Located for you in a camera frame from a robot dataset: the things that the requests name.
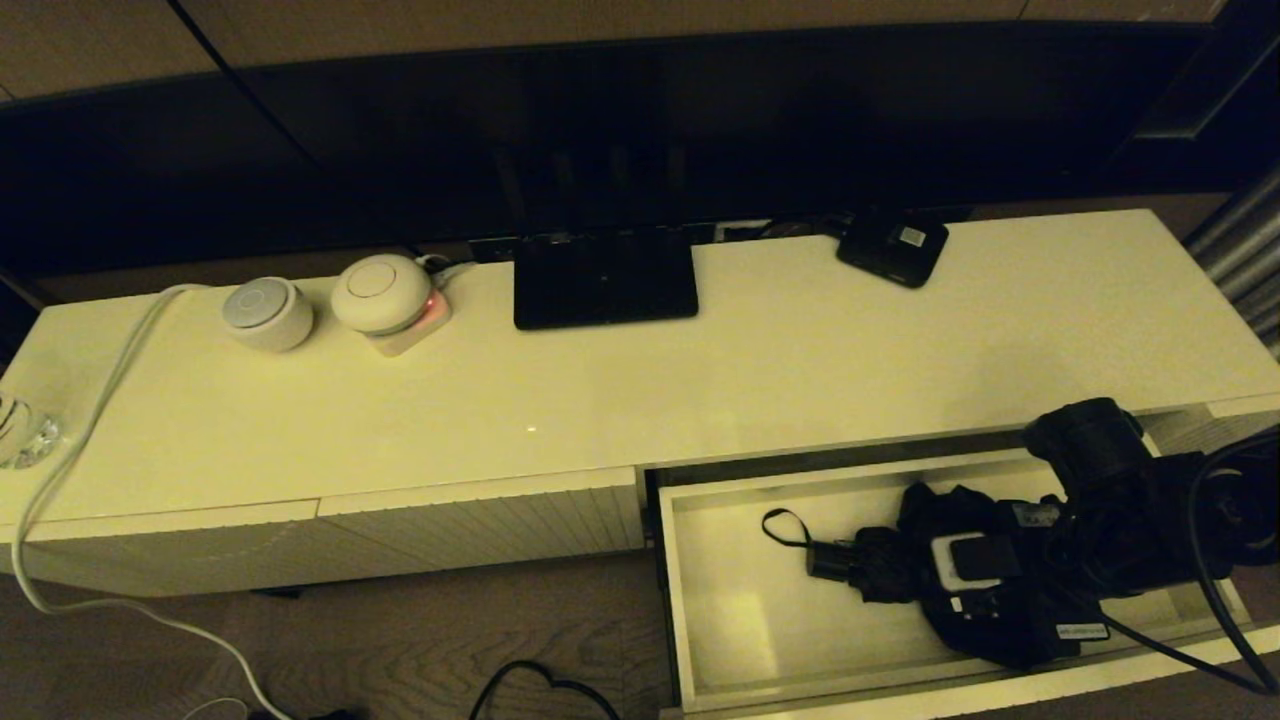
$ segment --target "black cable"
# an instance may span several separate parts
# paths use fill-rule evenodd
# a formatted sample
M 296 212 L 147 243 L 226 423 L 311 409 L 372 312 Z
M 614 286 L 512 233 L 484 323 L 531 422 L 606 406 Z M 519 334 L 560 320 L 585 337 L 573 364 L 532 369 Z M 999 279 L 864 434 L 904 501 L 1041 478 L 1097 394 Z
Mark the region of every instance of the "black cable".
M 534 673 L 538 673 L 539 675 L 543 676 L 544 680 L 547 680 L 547 684 L 552 688 L 557 689 L 563 688 L 567 691 L 575 691 L 585 694 L 586 697 L 591 698 L 591 701 L 594 701 L 595 705 L 600 706 L 600 710 L 603 710 L 604 714 L 609 716 L 609 720 L 620 720 L 618 714 L 613 710 L 613 706 L 609 705 L 609 701 L 604 700 L 604 696 L 595 692 L 591 687 L 584 685 L 582 683 L 575 680 L 557 680 L 552 678 L 550 670 L 543 667 L 541 665 L 531 660 L 516 660 L 513 662 L 508 662 L 502 667 L 499 667 L 498 671 L 493 674 L 493 678 L 489 679 L 489 683 L 485 684 L 484 689 L 480 691 L 480 697 L 476 698 L 475 706 L 471 707 L 470 720 L 479 720 L 480 711 L 484 710 L 485 701 L 489 700 L 490 694 L 493 694 L 494 688 L 497 688 L 498 684 L 502 683 L 502 679 L 507 676 L 507 673 L 511 673 L 512 670 L 517 670 L 521 667 L 524 667 L 525 670 L 532 670 Z
M 200 29 L 200 26 L 196 23 L 196 19 L 192 18 L 191 14 L 187 13 L 187 9 L 182 6 L 182 1 L 180 0 L 166 0 L 166 1 L 169 3 L 169 9 L 173 10 L 175 15 L 178 15 L 178 19 L 182 22 L 183 27 L 187 28 L 187 32 L 191 33 L 191 37 L 195 38 L 197 44 L 200 44 L 200 47 L 201 50 L 205 51 L 205 55 L 209 55 L 209 59 L 212 60 L 214 65 L 218 67 L 218 72 L 220 72 L 223 77 L 225 77 L 232 83 L 232 86 L 236 87 L 236 90 L 241 94 L 241 96 L 243 96 L 244 100 L 247 100 L 248 104 L 253 106 L 253 110 L 256 110 L 257 114 L 261 115 L 261 118 L 266 120 L 266 123 L 271 126 L 271 128 L 282 138 L 284 138 L 285 142 L 289 143 L 289 147 L 293 149 L 293 151 L 298 155 L 298 158 L 302 158 L 302 160 L 306 161 L 308 165 L 311 165 L 311 168 L 315 169 L 321 178 L 329 182 L 333 190 L 335 190 L 339 196 L 347 195 L 351 197 L 360 197 L 357 193 L 352 192 L 351 188 L 343 187 L 337 181 L 337 178 L 334 178 L 329 173 L 328 168 L 325 168 L 324 164 L 315 155 L 312 155 L 311 151 L 307 150 L 306 146 L 302 145 L 302 142 L 300 142 L 298 138 L 294 137 L 292 132 L 289 132 L 289 128 L 280 120 L 280 118 L 278 118 L 275 113 L 273 113 L 271 109 L 268 108 L 265 102 L 262 102 L 262 100 L 257 96 L 257 94 L 253 92 L 253 88 L 251 88 L 248 83 L 244 82 L 244 78 L 242 78 L 241 74 L 236 72 L 236 68 L 230 67 L 227 59 L 223 58 L 223 54 L 218 51 L 218 47 L 215 47 L 212 41 L 209 40 L 209 36 L 205 35 L 205 31 Z M 358 202 L 357 205 L 360 206 L 360 210 L 369 218 L 370 222 L 383 228 L 383 232 L 388 233 L 392 237 L 399 236 L 399 233 L 396 229 L 393 229 L 389 223 L 384 222 L 380 217 L 378 217 L 378 214 L 374 213 L 372 208 L 370 208 L 367 204 Z M 421 251 L 417 247 L 415 247 L 412 243 L 404 240 L 396 240 L 396 243 L 401 245 L 402 247 L 412 252 L 415 258 L 421 255 Z
M 1213 452 L 1212 455 L 1204 459 L 1204 462 L 1196 473 L 1196 477 L 1192 479 L 1192 483 L 1188 487 L 1188 496 L 1187 496 L 1187 518 L 1188 518 L 1187 527 L 1188 532 L 1190 533 L 1190 550 L 1194 561 L 1193 565 L 1196 570 L 1196 579 L 1199 582 L 1201 591 L 1204 593 L 1204 600 L 1208 602 L 1210 610 L 1213 612 L 1213 616 L 1222 626 L 1222 632 L 1226 634 L 1228 638 L 1231 639 L 1231 644 L 1235 646 L 1235 650 L 1240 653 L 1240 657 L 1249 666 L 1249 669 L 1253 670 L 1254 675 L 1257 675 L 1257 679 L 1261 682 L 1261 684 L 1251 680 L 1249 678 L 1243 678 L 1240 675 L 1236 675 L 1235 673 L 1224 670 L 1213 664 L 1206 662 L 1198 657 L 1193 657 L 1190 655 L 1187 655 L 1185 652 L 1169 647 L 1167 644 L 1160 641 L 1148 638 L 1147 635 L 1134 630 L 1133 628 L 1129 628 L 1128 625 L 1124 625 L 1117 620 L 1114 620 L 1110 615 L 1102 612 L 1102 610 L 1097 610 L 1091 603 L 1084 602 L 1075 593 L 1059 584 L 1055 579 L 1052 578 L 1044 578 L 1044 579 L 1048 582 L 1050 585 L 1053 587 L 1053 589 L 1059 592 L 1059 594 L 1064 596 L 1073 605 L 1078 606 L 1080 610 L 1092 615 L 1096 620 L 1106 624 L 1112 630 L 1116 630 L 1117 633 L 1128 637 L 1134 642 L 1138 642 L 1161 655 L 1172 657 L 1174 660 L 1178 660 L 1180 662 L 1185 662 L 1187 665 L 1190 665 L 1197 670 L 1203 670 L 1204 673 L 1208 673 L 1215 678 L 1226 680 L 1228 683 L 1244 688 L 1249 692 L 1263 696 L 1280 694 L 1280 683 L 1276 682 L 1275 675 L 1272 675 L 1271 671 L 1267 669 L 1267 666 L 1258 659 L 1258 653 L 1253 651 L 1253 647 L 1249 644 L 1249 641 L 1245 639 L 1244 633 L 1240 632 L 1240 626 L 1235 624 L 1234 619 L 1231 619 L 1231 614 L 1226 609 L 1226 602 L 1222 601 L 1222 596 L 1221 593 L 1219 593 L 1217 585 L 1213 584 L 1213 579 L 1208 574 L 1208 568 L 1204 565 L 1204 555 L 1201 551 L 1197 518 L 1196 518 L 1196 510 L 1197 510 L 1196 497 L 1199 492 L 1201 482 L 1204 479 L 1204 477 L 1208 475 L 1210 471 L 1213 470 L 1215 465 L 1217 465 L 1226 456 L 1235 455 L 1236 452 L 1244 450 L 1252 450 L 1253 447 L 1267 446 L 1267 445 L 1274 446 L 1277 441 L 1280 441 L 1280 437 L 1277 437 L 1275 432 L 1268 432 L 1262 436 L 1256 436 L 1229 445 Z

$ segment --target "camera strap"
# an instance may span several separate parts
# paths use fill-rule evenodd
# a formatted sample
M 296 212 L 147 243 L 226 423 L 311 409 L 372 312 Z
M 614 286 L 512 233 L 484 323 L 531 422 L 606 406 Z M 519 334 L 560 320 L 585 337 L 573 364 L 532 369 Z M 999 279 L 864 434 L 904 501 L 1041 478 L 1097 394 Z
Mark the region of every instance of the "camera strap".
M 800 530 L 804 533 L 804 542 L 782 539 L 778 536 L 773 534 L 773 530 L 769 529 L 768 523 L 769 520 L 777 518 L 778 515 L 791 515 L 792 518 L 796 519 L 796 523 L 800 523 Z M 801 520 L 799 515 L 787 510 L 786 507 L 774 507 L 773 510 L 765 512 L 764 518 L 760 518 L 760 529 L 764 530 L 764 534 L 773 538 L 773 542 L 778 544 L 785 544 L 787 547 L 809 547 L 810 544 L 813 544 L 813 536 L 809 534 L 808 525 L 804 524 L 804 520 Z

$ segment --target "glossy surface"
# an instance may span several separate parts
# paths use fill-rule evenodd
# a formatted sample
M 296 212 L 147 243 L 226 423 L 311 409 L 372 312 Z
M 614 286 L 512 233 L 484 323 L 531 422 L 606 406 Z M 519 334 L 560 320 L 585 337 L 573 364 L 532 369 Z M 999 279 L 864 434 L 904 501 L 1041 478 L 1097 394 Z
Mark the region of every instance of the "glossy surface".
M 951 225 L 918 291 L 838 263 L 827 237 L 694 261 L 698 318 L 539 333 L 512 324 L 512 266 L 480 265 L 449 286 L 453 320 L 394 359 L 329 313 L 296 351 L 253 352 L 219 328 L 233 288 L 184 295 L 45 518 L 963 434 L 1097 395 L 1140 415 L 1280 393 L 1280 368 L 1147 211 Z M 298 284 L 323 306 L 333 279 Z M 148 301 L 46 310 L 3 387 L 74 436 Z M 0 482 L 0 523 L 36 471 Z

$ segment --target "cable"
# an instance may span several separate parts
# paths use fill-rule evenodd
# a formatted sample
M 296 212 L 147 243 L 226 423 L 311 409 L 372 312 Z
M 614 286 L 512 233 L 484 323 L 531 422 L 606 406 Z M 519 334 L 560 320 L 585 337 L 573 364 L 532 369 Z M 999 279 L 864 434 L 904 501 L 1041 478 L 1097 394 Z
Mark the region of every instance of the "cable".
M 271 126 L 271 129 L 274 129 L 282 138 L 284 138 L 284 141 L 289 143 L 289 147 L 292 147 L 293 151 L 297 152 L 300 158 L 302 158 L 302 160 L 305 160 L 308 165 L 311 165 L 311 168 L 315 169 L 320 174 L 320 177 L 324 178 L 330 184 L 330 188 L 334 190 L 337 195 L 339 196 L 346 195 L 360 200 L 357 202 L 357 206 L 369 218 L 370 222 L 372 222 L 375 225 L 381 227 L 383 232 L 385 232 L 387 234 L 392 237 L 399 237 L 399 232 L 397 232 L 390 223 L 385 222 L 381 217 L 379 217 L 378 213 L 375 213 L 374 209 L 367 202 L 365 202 L 358 193 L 352 192 L 349 187 L 346 187 L 344 183 L 339 182 L 332 173 L 329 173 L 329 169 L 325 168 L 324 164 L 315 155 L 312 155 L 311 151 L 307 150 L 306 146 L 302 145 L 302 142 L 300 142 L 298 138 L 292 132 L 289 132 L 288 126 L 285 126 L 284 122 L 280 120 L 280 118 L 276 117 L 275 113 L 273 113 L 271 109 L 266 106 L 266 102 L 262 102 L 262 100 L 257 96 L 257 94 L 253 92 L 253 88 L 251 88 L 248 83 L 244 82 L 244 78 L 242 78 L 241 74 L 236 72 L 236 68 L 233 68 L 230 63 L 228 63 L 227 59 L 223 58 L 223 54 L 218 51 L 218 47 L 215 47 L 212 41 L 209 40 L 209 36 L 205 35 L 205 31 L 202 31 L 200 26 L 196 23 L 196 19 L 192 18 L 189 13 L 187 13 L 186 8 L 183 8 L 182 1 L 180 0 L 166 0 L 166 1 L 169 3 L 169 9 L 173 10 L 173 14 L 178 15 L 178 19 L 182 22 L 183 27 L 187 28 L 187 32 L 191 33 L 191 37 L 195 38 L 197 44 L 200 44 L 200 49 L 205 51 L 205 55 L 209 55 L 210 60 L 212 60 L 214 65 L 218 68 L 218 72 L 220 72 L 223 77 L 225 77 L 228 82 L 230 82 L 232 86 L 236 87 L 236 90 L 241 94 L 241 96 L 243 96 L 244 100 L 247 100 L 248 104 L 253 106 L 253 110 L 256 110 L 257 114 L 261 115 L 261 118 L 266 120 L 269 126 Z M 410 252 L 412 252 L 413 255 L 417 255 L 420 252 L 417 247 L 415 247 L 411 242 L 407 242 L 402 237 L 397 240 L 397 243 L 408 250 Z
M 241 700 L 241 698 L 238 698 L 238 697 L 215 697 L 214 700 L 211 700 L 209 702 L 202 702 L 202 703 L 197 705 L 196 707 L 192 707 L 191 712 L 183 715 L 182 720 L 191 720 L 192 717 L 195 717 L 196 715 L 198 715 L 205 708 L 212 707 L 212 706 L 218 705 L 219 702 L 234 702 L 236 705 L 241 706 L 241 711 L 244 712 L 244 719 L 248 720 L 248 706 L 244 705 L 244 701 Z
M 1208 673 L 1215 678 L 1226 680 L 1228 683 L 1244 688 L 1249 692 L 1262 696 L 1280 694 L 1280 683 L 1276 682 L 1275 675 L 1272 675 L 1271 671 L 1267 669 L 1267 666 L 1262 662 L 1262 660 L 1258 659 L 1258 653 L 1253 651 L 1253 646 L 1249 644 L 1249 641 L 1244 637 L 1244 633 L 1240 632 L 1240 626 L 1235 624 L 1235 620 L 1231 618 L 1230 611 L 1226 609 L 1226 602 L 1222 600 L 1222 594 L 1219 592 L 1217 585 L 1213 583 L 1213 579 L 1208 574 L 1208 568 L 1204 564 L 1204 553 L 1201 550 L 1198 521 L 1196 518 L 1196 510 L 1197 510 L 1196 497 L 1199 493 L 1201 482 L 1210 474 L 1210 471 L 1213 469 L 1215 465 L 1217 465 L 1224 457 L 1235 455 L 1236 452 L 1244 450 L 1252 450 L 1254 447 L 1261 447 L 1261 446 L 1274 446 L 1277 442 L 1277 439 L 1280 438 L 1277 438 L 1275 432 L 1268 432 L 1261 436 L 1256 436 L 1229 445 L 1213 452 L 1212 455 L 1204 459 L 1204 462 L 1201 465 L 1199 470 L 1196 473 L 1196 477 L 1192 479 L 1187 495 L 1187 528 L 1190 536 L 1189 539 L 1190 539 L 1190 550 L 1192 550 L 1193 566 L 1196 571 L 1196 579 L 1201 585 L 1201 591 L 1204 593 L 1204 600 L 1208 602 L 1210 610 L 1217 619 L 1219 625 L 1222 626 L 1222 632 L 1226 634 L 1228 638 L 1230 638 L 1231 644 L 1235 646 L 1235 650 L 1240 653 L 1240 657 L 1249 666 L 1249 669 L 1253 670 L 1253 674 L 1257 676 L 1261 684 L 1248 678 L 1242 678 L 1235 673 L 1224 670 L 1198 657 L 1193 657 L 1190 655 L 1187 655 L 1185 652 L 1169 647 L 1167 644 L 1160 641 L 1148 638 L 1147 635 L 1139 633 L 1138 630 L 1134 630 L 1133 628 L 1129 628 L 1128 625 L 1124 625 L 1120 621 L 1112 619 L 1102 610 L 1094 609 L 1091 603 L 1083 601 L 1079 596 L 1076 596 L 1075 593 L 1073 593 L 1071 591 L 1057 583 L 1056 579 L 1050 577 L 1046 577 L 1043 579 L 1053 589 L 1056 589 L 1059 594 L 1066 597 L 1073 605 L 1088 612 L 1098 621 L 1106 624 L 1112 630 L 1116 630 L 1117 633 L 1128 637 L 1134 642 L 1138 642 L 1139 644 L 1143 644 L 1161 655 L 1172 657 L 1174 660 L 1190 665 L 1197 670 L 1203 670 L 1204 673 Z
M 102 391 L 99 395 L 97 401 L 93 404 L 93 409 L 88 414 L 88 419 L 84 423 L 84 430 L 81 433 L 81 437 L 77 438 L 76 442 L 70 445 L 70 447 L 67 450 L 67 454 L 58 460 L 58 462 L 54 465 L 54 469 L 49 473 L 49 475 L 46 475 L 45 479 L 36 486 L 36 491 L 27 500 L 26 506 L 23 506 L 22 515 L 18 518 L 18 524 L 14 528 L 13 544 L 9 546 L 9 555 L 13 561 L 13 575 L 18 580 L 18 585 L 22 588 L 23 594 L 26 594 L 27 600 L 31 601 L 31 605 L 35 606 L 36 610 L 46 615 L 67 615 L 70 612 L 82 612 L 86 610 L 97 610 L 104 607 L 122 607 L 124 610 L 133 610 L 134 612 L 141 612 L 142 615 L 146 615 L 147 618 L 155 620 L 156 623 L 160 623 L 161 625 L 168 625 L 170 628 L 205 638 L 206 641 L 232 653 L 236 661 L 239 662 L 239 666 L 244 671 L 244 676 L 248 680 L 250 689 L 253 691 L 253 697 L 256 697 L 257 701 L 262 703 L 262 707 L 265 707 L 271 715 L 274 715 L 279 720 L 292 720 L 282 710 L 271 705 L 271 701 L 268 700 L 266 694 L 262 692 L 262 688 L 259 687 L 257 679 L 253 676 L 253 670 L 248 665 L 248 660 L 246 660 L 244 656 L 241 655 L 241 652 L 236 650 L 236 646 L 233 646 L 232 643 L 224 641 L 223 638 L 215 635 L 214 633 L 210 633 L 209 630 L 197 628 L 196 625 L 189 625 L 187 623 L 166 618 L 152 610 L 150 606 L 143 605 L 136 600 L 110 597 L 101 600 L 88 600 L 83 602 L 73 602 L 69 605 L 54 605 L 51 602 L 47 602 L 40 594 L 40 591 L 36 589 L 36 585 L 31 582 L 31 578 L 27 575 L 27 566 L 23 559 L 23 542 L 26 542 L 27 539 L 27 534 L 31 530 L 32 521 L 40 515 L 40 511 L 44 509 L 45 502 L 51 497 L 51 491 L 54 489 L 54 487 L 56 487 L 58 480 L 63 477 L 64 471 L 68 468 L 70 468 L 70 465 L 79 457 L 81 452 L 84 450 L 84 446 L 88 443 L 90 437 L 93 434 L 93 428 L 97 427 L 97 421 L 102 418 L 102 411 L 106 409 L 108 401 L 111 398 L 111 395 L 115 393 L 115 388 L 120 384 L 124 373 L 128 370 L 128 366 L 133 360 L 133 354 L 137 350 L 137 346 L 146 337 L 146 333 L 150 329 L 152 322 L 160 315 L 160 311 L 164 310 L 164 307 L 169 305 L 169 302 L 174 297 L 182 295 L 188 290 L 195 290 L 200 287 L 205 286 L 179 284 L 161 291 L 159 295 L 156 295 L 155 300 L 152 300 L 151 306 L 147 307 L 147 311 L 133 325 L 133 329 L 129 331 L 128 338 L 124 341 L 124 347 L 120 350 L 120 355 L 116 357 L 115 365 L 111 368 L 111 373 L 106 378 L 106 384 L 102 386 Z
M 499 667 L 498 671 L 493 674 L 493 678 L 489 679 L 489 683 L 485 684 L 484 689 L 480 691 L 480 697 L 476 698 L 475 706 L 471 707 L 470 720 L 479 720 L 480 711 L 484 710 L 485 701 L 489 700 L 490 694 L 493 694 L 494 688 L 497 688 L 498 684 L 502 683 L 502 679 L 507 676 L 507 673 L 511 673 L 512 670 L 517 670 L 521 667 L 524 667 L 525 670 L 532 670 L 534 673 L 538 673 L 539 675 L 543 676 L 544 680 L 547 680 L 547 684 L 552 688 L 563 688 L 567 691 L 575 691 L 585 694 L 586 697 L 591 698 L 591 701 L 595 702 L 595 705 L 598 705 L 600 710 L 604 711 L 605 715 L 609 716 L 609 720 L 620 720 L 618 714 L 613 710 L 613 706 L 609 705 L 609 701 L 604 700 L 604 696 L 595 692 L 595 689 L 593 689 L 590 685 L 584 685 L 582 683 L 575 680 L 557 680 L 552 678 L 550 670 L 543 667 L 541 665 L 531 660 L 516 660 L 513 662 L 508 662 L 502 667 Z

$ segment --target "curtain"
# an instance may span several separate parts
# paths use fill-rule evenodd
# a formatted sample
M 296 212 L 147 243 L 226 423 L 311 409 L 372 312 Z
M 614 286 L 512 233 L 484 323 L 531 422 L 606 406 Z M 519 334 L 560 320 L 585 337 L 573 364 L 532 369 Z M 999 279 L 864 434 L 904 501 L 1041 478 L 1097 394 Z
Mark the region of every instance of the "curtain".
M 1280 163 L 1236 193 L 1185 245 L 1280 360 Z

